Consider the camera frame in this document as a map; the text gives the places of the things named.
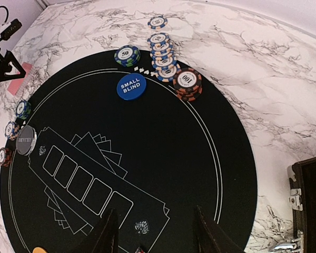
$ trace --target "white marble surface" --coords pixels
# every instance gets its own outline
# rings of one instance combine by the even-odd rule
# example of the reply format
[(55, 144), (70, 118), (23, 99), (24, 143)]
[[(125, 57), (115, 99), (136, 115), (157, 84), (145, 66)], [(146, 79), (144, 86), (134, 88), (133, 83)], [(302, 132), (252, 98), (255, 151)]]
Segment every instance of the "white marble surface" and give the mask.
[[(23, 91), (84, 56), (132, 43), (148, 50), (147, 21), (164, 32), (178, 59), (220, 89), (242, 121), (258, 171), (259, 200), (246, 252), (267, 252), (292, 233), (287, 166), (316, 156), (316, 39), (271, 20), (191, 1), (103, 0), (48, 7), (13, 51), (36, 67)], [(0, 83), (0, 147), (19, 98)], [(13, 252), (0, 209), (0, 250)]]

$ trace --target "metal hinge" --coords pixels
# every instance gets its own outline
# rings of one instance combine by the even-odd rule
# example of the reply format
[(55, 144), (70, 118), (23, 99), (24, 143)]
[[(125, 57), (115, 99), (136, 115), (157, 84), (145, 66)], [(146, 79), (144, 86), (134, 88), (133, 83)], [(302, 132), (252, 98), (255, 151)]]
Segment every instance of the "metal hinge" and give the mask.
[(301, 188), (290, 190), (289, 201), (290, 201), (292, 209), (297, 210), (297, 211), (303, 210), (301, 195), (302, 195)]
[(273, 247), (270, 252), (290, 250), (291, 253), (304, 253), (303, 242), (303, 232), (298, 230), (297, 239), (292, 239), (290, 242), (281, 242)]

